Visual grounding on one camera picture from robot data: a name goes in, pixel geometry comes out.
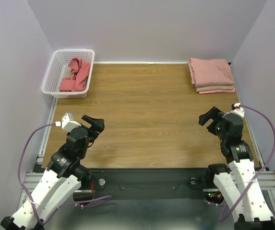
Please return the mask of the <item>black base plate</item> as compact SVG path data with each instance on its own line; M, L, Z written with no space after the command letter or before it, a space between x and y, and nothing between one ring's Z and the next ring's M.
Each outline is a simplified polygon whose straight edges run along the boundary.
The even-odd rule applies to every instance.
M218 189L209 187L205 168L91 169L90 185L73 193L74 201L112 196L114 200L213 199Z

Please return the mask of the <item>aluminium frame rail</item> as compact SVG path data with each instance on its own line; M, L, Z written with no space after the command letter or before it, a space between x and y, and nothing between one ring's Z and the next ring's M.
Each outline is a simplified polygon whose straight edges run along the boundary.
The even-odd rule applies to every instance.
M208 126L210 123L212 122L212 120L209 120L204 126ZM90 125L83 121L82 123L83 125L85 125L86 127L89 127ZM275 190L275 173L274 172L269 172L267 171L267 166L263 165L265 167L265 170L261 172L261 174L257 177L257 180L259 182L259 185L261 187L262 190L262 194L264 190ZM29 173L26 175L24 180L21 180L25 186L27 187L27 189L32 192L36 185L38 184L39 180L41 179L42 175L44 173L43 171L35 171L34 173ZM95 184L93 182L87 182L85 183L87 185L91 186L91 189L94 189ZM27 194L26 192L23 190L22 193L22 197L21 197L21 206L22 204L25 202L25 200L27 199ZM73 194L65 201L64 206L66 205L75 205L75 206L79 206L82 208L91 208L91 207L96 207L98 205L102 205L104 203L106 203L107 201L113 199L112 196L108 195L108 196L103 196L103 197L99 197L99 198L92 198L90 200L83 200L83 201L74 201L73 199ZM222 206L222 205L226 205L226 201L224 200L224 198L222 197L222 195L220 194L219 190L218 190L218 195L215 196L213 199L209 199L206 198L202 201L207 202L210 205L215 205L215 206Z

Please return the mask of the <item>pink folded shirt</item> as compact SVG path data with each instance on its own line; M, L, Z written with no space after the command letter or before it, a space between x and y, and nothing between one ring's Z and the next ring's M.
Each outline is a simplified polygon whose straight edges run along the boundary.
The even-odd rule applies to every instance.
M191 82L197 88L234 84L230 65L225 59L190 58L188 68Z
M213 93L235 93L236 89L230 89L230 90L211 90L211 91L201 91L199 94L213 94Z

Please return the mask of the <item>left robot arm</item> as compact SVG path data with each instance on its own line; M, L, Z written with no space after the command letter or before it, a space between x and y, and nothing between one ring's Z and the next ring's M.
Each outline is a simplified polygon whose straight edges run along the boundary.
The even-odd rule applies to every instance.
M44 173L30 192L25 184L19 184L27 194L22 206L11 216L4 217L0 225L6 230L42 230L55 213L64 206L65 201L81 187L90 182L90 170L81 165L87 149L105 129L102 118L82 116L90 126L74 120L66 113L61 121L52 126L61 127L67 132L66 142L55 152Z

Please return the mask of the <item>white plastic basket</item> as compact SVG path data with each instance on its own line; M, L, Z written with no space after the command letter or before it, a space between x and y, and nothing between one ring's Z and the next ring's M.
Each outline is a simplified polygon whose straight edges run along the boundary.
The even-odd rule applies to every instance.
M86 81L86 89L82 92L60 92L61 80L70 77L71 68L68 67L74 58L81 58L91 64L90 73ZM91 49L59 49L56 50L46 71L42 84L42 93L52 95L55 98L86 98L94 65L95 52Z

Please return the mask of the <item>pink folded shirt bottom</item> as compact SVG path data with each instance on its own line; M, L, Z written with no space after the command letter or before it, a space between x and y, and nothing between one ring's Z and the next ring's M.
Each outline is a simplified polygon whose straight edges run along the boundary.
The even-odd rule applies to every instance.
M199 94L213 94L213 93L235 93L236 89L230 89L230 90L211 90L211 91L201 91Z

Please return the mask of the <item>red t shirt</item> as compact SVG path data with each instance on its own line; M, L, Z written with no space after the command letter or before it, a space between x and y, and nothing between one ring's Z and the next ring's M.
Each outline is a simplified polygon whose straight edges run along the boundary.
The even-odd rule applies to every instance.
M61 80L60 92L82 92L86 89L86 81L90 73L91 64L81 58L74 57L68 67L71 68L70 77Z

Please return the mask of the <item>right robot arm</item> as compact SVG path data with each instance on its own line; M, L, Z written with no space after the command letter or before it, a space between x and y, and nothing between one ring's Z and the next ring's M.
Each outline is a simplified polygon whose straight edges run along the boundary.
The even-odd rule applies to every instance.
M206 170L206 183L216 186L229 207L236 230L275 230L275 217L268 207L257 177L265 170L255 170L249 145L242 140L246 107L240 103L224 113L212 107L199 116L199 125L209 120L207 130L220 140L220 149L227 164L211 164Z

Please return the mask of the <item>pink folded shirt top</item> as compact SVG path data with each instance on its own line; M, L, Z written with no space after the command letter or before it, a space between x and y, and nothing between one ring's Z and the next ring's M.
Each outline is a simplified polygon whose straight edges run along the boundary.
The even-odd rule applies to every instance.
M225 59L190 58L188 68L191 82L197 88L234 84L230 65Z

